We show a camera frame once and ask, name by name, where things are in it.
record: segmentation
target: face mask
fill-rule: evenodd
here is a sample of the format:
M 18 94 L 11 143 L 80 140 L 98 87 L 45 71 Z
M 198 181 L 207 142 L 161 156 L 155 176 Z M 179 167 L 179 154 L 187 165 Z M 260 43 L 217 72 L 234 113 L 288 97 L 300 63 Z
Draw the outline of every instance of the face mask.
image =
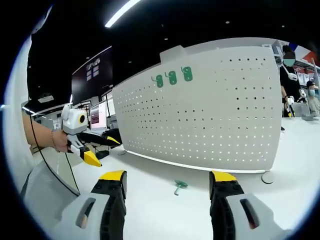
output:
M 316 95 L 316 91 L 314 89 L 309 89 L 309 94 L 314 97 Z
M 295 63 L 295 59 L 283 59 L 283 63 L 289 67 L 291 67 Z

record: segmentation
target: white pegboard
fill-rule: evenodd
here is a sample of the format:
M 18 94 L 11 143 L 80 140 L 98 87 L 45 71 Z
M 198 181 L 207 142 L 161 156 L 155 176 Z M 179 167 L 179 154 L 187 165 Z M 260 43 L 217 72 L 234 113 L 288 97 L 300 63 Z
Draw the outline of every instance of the white pegboard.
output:
M 192 80 L 185 80 L 185 67 Z M 165 77 L 170 71 L 176 84 Z M 158 75 L 162 87 L 152 81 Z M 217 49 L 156 66 L 114 88 L 113 99 L 129 151 L 222 170 L 269 170 L 274 163 L 281 87 L 264 47 Z

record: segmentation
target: bracelet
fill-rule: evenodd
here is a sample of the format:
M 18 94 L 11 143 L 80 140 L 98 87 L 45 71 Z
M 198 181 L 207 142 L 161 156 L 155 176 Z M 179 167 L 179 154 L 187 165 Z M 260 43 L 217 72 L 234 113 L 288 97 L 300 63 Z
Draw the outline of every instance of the bracelet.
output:
M 57 146 L 55 144 L 55 140 L 54 140 L 54 129 L 51 130 L 51 141 L 53 143 L 54 149 L 57 151 L 57 153 L 60 153 L 60 151 L 58 151 Z

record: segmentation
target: person in black shirt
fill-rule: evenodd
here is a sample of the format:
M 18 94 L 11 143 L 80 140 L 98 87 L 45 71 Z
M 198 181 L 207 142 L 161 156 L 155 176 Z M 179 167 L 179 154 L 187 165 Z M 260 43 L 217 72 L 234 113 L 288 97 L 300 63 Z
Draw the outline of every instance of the person in black shirt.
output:
M 288 117 L 287 105 L 296 102 L 301 96 L 306 97 L 306 93 L 301 89 L 298 76 L 294 80 L 289 78 L 289 74 L 297 75 L 292 67 L 296 61 L 296 54 L 288 45 L 283 46 L 283 64 L 279 67 L 279 77 L 281 84 L 282 103 L 284 107 L 284 117 Z

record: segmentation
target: monitor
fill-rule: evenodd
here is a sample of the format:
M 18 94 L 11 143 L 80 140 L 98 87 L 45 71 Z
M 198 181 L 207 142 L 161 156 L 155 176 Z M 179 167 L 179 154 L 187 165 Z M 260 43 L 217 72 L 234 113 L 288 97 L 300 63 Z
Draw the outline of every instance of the monitor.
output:
M 106 101 L 94 105 L 90 109 L 91 129 L 104 130 L 107 128 L 107 106 Z
M 79 67 L 71 80 L 72 103 L 79 104 L 113 87 L 112 49 L 105 49 Z

